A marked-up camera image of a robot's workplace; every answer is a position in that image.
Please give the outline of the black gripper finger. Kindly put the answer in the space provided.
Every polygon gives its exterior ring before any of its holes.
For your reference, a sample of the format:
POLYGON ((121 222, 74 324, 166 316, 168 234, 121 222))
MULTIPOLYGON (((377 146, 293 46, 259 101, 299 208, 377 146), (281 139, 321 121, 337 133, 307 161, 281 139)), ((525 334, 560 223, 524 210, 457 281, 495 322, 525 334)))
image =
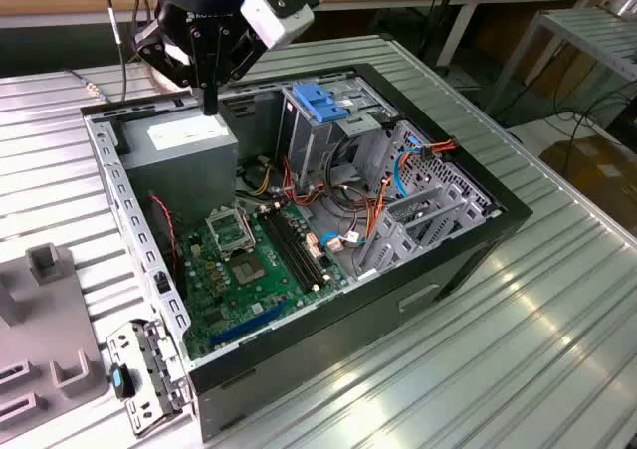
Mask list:
POLYGON ((208 114, 208 59, 198 48, 200 33, 187 23, 159 19, 134 35, 134 47, 154 70, 180 88, 189 88, 208 114))
POLYGON ((207 87, 207 113, 218 112, 218 92, 243 78, 267 46, 250 27, 223 28, 214 49, 207 87))

